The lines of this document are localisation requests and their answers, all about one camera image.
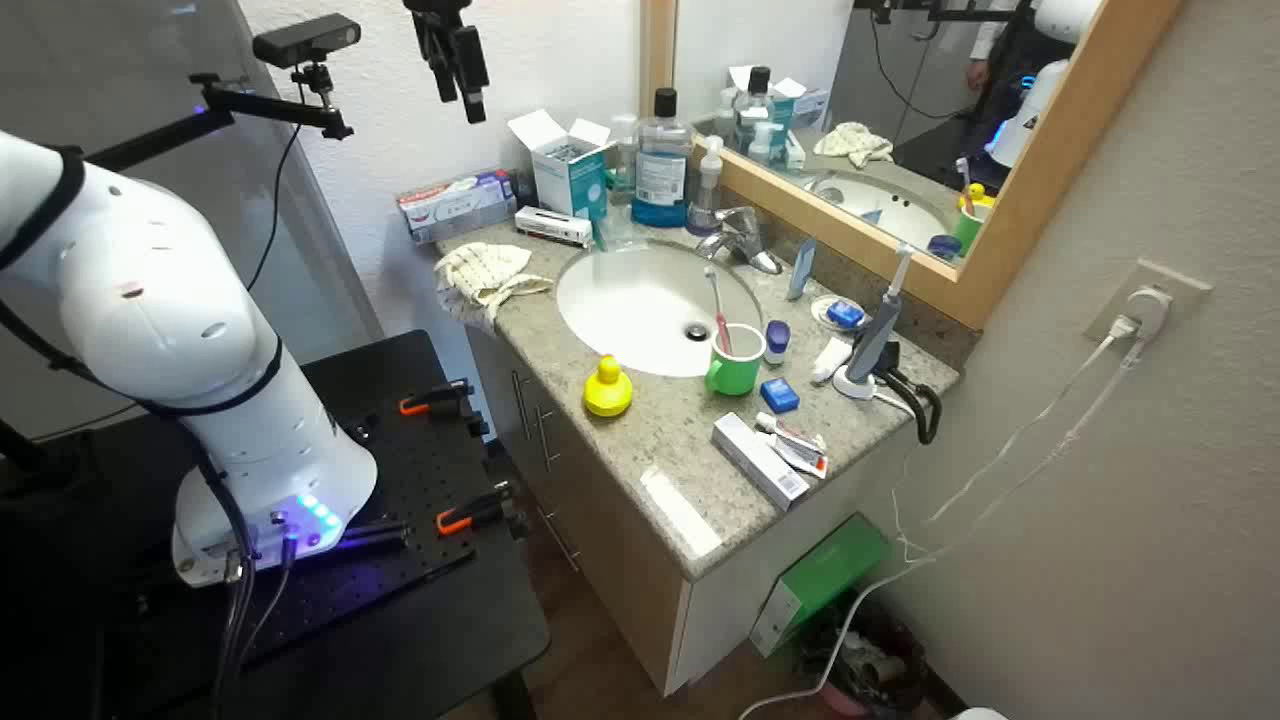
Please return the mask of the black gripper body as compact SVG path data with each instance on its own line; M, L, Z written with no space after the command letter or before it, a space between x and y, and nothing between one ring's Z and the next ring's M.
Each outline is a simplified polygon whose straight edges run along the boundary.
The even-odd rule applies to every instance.
M470 125L486 125L488 64L479 28L465 21L473 0L403 0L419 58L443 106L461 106Z

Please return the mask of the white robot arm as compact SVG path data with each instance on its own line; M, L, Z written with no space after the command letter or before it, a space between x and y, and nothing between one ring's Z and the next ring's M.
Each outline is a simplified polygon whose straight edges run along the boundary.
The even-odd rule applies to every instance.
M171 568L187 588L332 551L379 464L323 407L213 223L178 193L0 133L0 273L48 301L61 367L185 424L204 460L178 488Z

